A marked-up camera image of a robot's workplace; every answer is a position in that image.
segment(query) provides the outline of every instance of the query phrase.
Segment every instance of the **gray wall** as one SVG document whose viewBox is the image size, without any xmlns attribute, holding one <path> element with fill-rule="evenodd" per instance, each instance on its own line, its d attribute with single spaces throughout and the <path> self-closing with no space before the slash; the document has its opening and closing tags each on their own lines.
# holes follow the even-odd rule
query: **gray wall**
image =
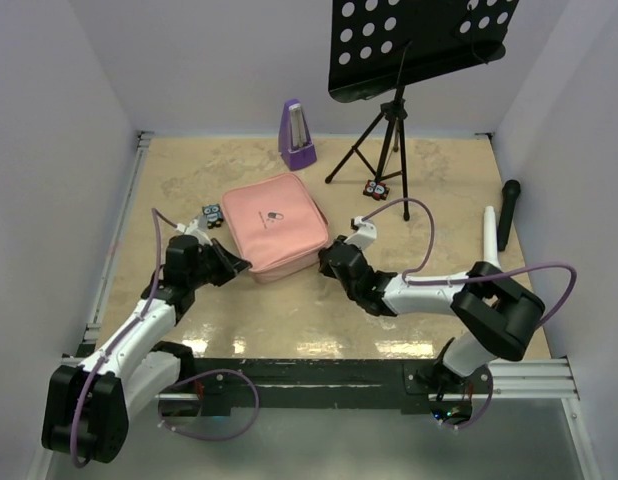
<svg viewBox="0 0 618 480">
<path fill-rule="evenodd" d="M 361 133 L 378 113 L 380 98 L 343 105 L 327 93 L 331 0 L 71 3 L 137 127 L 270 134 L 292 97 L 319 133 Z M 503 60 L 410 87 L 408 128 L 494 131 L 566 3 L 521 1 Z"/>
<path fill-rule="evenodd" d="M 0 479 L 24 478 L 84 330 L 133 131 L 66 0 L 0 0 Z"/>
<path fill-rule="evenodd" d="M 547 338 L 554 356 L 569 355 L 604 478 L 618 479 L 618 0 L 570 1 L 495 146 L 523 185 L 527 260 L 579 270 Z M 566 282 L 533 280 L 551 300 Z"/>
</svg>

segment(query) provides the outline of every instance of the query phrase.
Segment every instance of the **tabletop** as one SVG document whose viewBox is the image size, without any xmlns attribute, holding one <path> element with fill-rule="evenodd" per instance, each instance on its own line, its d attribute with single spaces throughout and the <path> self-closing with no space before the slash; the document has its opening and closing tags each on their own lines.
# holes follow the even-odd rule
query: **tabletop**
<svg viewBox="0 0 618 480">
<path fill-rule="evenodd" d="M 350 234 L 350 219 L 379 206 L 362 189 L 370 173 L 352 157 L 327 185 L 325 176 L 347 153 L 352 138 L 314 138 L 318 161 L 299 170 L 329 220 L 332 237 Z M 367 139 L 361 147 L 372 164 L 382 140 Z M 422 139 L 406 142 L 410 196 L 425 202 L 436 222 L 431 258 L 422 275 L 466 271 L 482 256 L 484 209 L 501 203 L 501 179 L 486 138 Z M 394 153 L 386 171 L 399 168 Z M 204 205 L 220 203 L 232 188 L 288 171 L 275 138 L 156 138 L 141 172 L 129 212 L 117 270 L 103 317 L 98 344 L 106 341 L 134 309 L 148 284 L 155 257 L 151 208 L 169 219 L 188 223 Z M 387 181 L 389 199 L 400 197 L 400 177 Z M 429 240 L 429 221 L 418 206 L 411 220 L 402 219 L 402 205 L 374 217 L 378 239 L 365 251 L 369 264 L 383 271 L 402 271 L 420 264 Z M 163 238 L 174 234 L 162 226 Z M 225 248 L 238 250 L 225 224 L 211 230 Z M 503 269 L 524 264 L 512 229 Z M 529 286 L 527 276 L 517 277 Z M 245 273 L 221 288 L 206 286 L 182 321 L 165 337 L 190 346 L 196 356 L 245 358 L 431 358 L 451 337 L 465 332 L 452 316 L 413 313 L 373 317 L 348 300 L 340 284 L 313 266 L 262 285 Z M 542 330 L 536 332 L 527 359 L 549 358 Z"/>
</svg>

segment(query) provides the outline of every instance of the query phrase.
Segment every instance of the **table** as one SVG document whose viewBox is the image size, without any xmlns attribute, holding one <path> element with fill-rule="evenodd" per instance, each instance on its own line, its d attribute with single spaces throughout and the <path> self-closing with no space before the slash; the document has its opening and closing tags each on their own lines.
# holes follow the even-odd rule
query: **table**
<svg viewBox="0 0 618 480">
<path fill-rule="evenodd" d="M 349 235 L 350 219 L 382 203 L 362 196 L 370 174 L 352 158 L 330 185 L 325 176 L 354 139 L 314 139 L 318 161 L 297 175 L 330 220 L 330 233 Z M 382 140 L 361 147 L 376 163 Z M 482 255 L 484 208 L 500 207 L 501 179 L 486 138 L 420 139 L 406 142 L 409 191 L 424 201 L 436 220 L 436 243 L 423 275 L 469 269 Z M 399 167 L 393 154 L 387 172 Z M 99 344 L 127 319 L 149 283 L 155 240 L 150 209 L 157 207 L 173 221 L 188 223 L 203 205 L 219 203 L 232 188 L 288 171 L 275 138 L 157 138 L 151 142 L 137 196 L 103 318 Z M 399 198 L 400 178 L 387 182 L 389 198 Z M 398 204 L 374 218 L 379 238 L 365 255 L 374 268 L 402 271 L 420 263 L 429 238 L 426 214 L 411 206 L 402 219 Z M 173 231 L 163 225 L 163 238 Z M 226 248 L 237 253 L 229 228 L 212 230 Z M 523 265 L 515 229 L 504 269 Z M 526 276 L 519 281 L 529 286 Z M 247 358 L 430 358 L 465 328 L 455 317 L 410 314 L 373 317 L 349 301 L 338 282 L 318 274 L 317 267 L 277 282 L 260 285 L 243 274 L 222 288 L 204 287 L 196 303 L 165 339 L 190 346 L 197 356 Z M 542 331 L 534 336 L 527 359 L 548 358 Z"/>
</svg>

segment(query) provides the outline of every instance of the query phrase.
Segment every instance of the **pink box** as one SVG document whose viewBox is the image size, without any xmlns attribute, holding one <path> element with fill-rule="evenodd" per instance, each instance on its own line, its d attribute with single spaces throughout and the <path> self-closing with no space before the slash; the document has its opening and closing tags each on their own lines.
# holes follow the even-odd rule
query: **pink box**
<svg viewBox="0 0 618 480">
<path fill-rule="evenodd" d="M 327 219 L 293 173 L 226 192 L 222 212 L 240 256 L 260 283 L 318 262 L 329 243 Z"/>
</svg>

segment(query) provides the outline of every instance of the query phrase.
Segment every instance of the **music stand tripod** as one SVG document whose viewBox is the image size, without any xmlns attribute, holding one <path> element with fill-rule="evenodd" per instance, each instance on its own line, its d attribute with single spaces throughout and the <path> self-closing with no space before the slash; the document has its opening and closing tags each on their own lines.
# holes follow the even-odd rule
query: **music stand tripod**
<svg viewBox="0 0 618 480">
<path fill-rule="evenodd" d="M 374 198 L 375 200 L 385 200 L 387 195 L 389 194 L 389 187 L 387 187 L 383 182 L 393 177 L 397 177 L 398 175 L 402 176 L 402 196 L 409 196 L 409 187 L 407 184 L 407 152 L 405 151 L 405 126 L 404 121 L 407 118 L 407 111 L 405 110 L 405 100 L 403 98 L 405 93 L 404 85 L 396 88 L 396 93 L 394 94 L 393 100 L 391 102 L 383 103 L 380 105 L 380 113 L 376 118 L 371 122 L 371 125 L 367 127 L 364 133 L 360 136 L 358 141 L 353 144 L 349 152 L 344 156 L 344 158 L 336 165 L 336 168 L 325 178 L 325 183 L 331 183 L 333 177 L 340 171 L 340 169 L 344 166 L 345 163 L 351 158 L 351 156 L 356 153 L 360 160 L 366 165 L 371 174 L 373 175 L 373 180 L 367 182 L 365 185 L 365 189 L 363 191 L 363 195 Z M 382 142 L 382 149 L 380 150 L 380 159 L 378 160 L 378 166 L 374 169 L 369 161 L 365 158 L 362 152 L 358 149 L 362 142 L 369 136 L 369 134 L 373 131 L 374 128 L 380 123 L 383 117 L 387 120 L 387 130 L 385 132 L 385 139 Z M 393 150 L 400 150 L 400 170 L 397 172 L 390 173 L 388 175 L 384 175 L 385 166 L 387 165 L 387 159 L 389 157 L 389 147 L 391 146 L 391 140 L 394 136 L 396 136 L 396 143 L 394 143 Z M 404 212 L 403 218 L 405 221 L 409 220 L 409 203 L 404 203 Z"/>
<path fill-rule="evenodd" d="M 384 181 L 400 175 L 407 197 L 405 86 L 504 57 L 503 41 L 518 1 L 333 0 L 329 94 L 342 103 L 393 89 L 395 94 L 380 106 L 380 113 L 325 182 L 331 183 L 355 153 L 373 175 L 364 195 L 385 200 L 389 188 Z M 383 118 L 387 130 L 374 168 L 359 147 Z M 400 145 L 400 170 L 385 175 L 394 134 L 394 151 Z M 403 217 L 409 220 L 408 202 Z"/>
</svg>

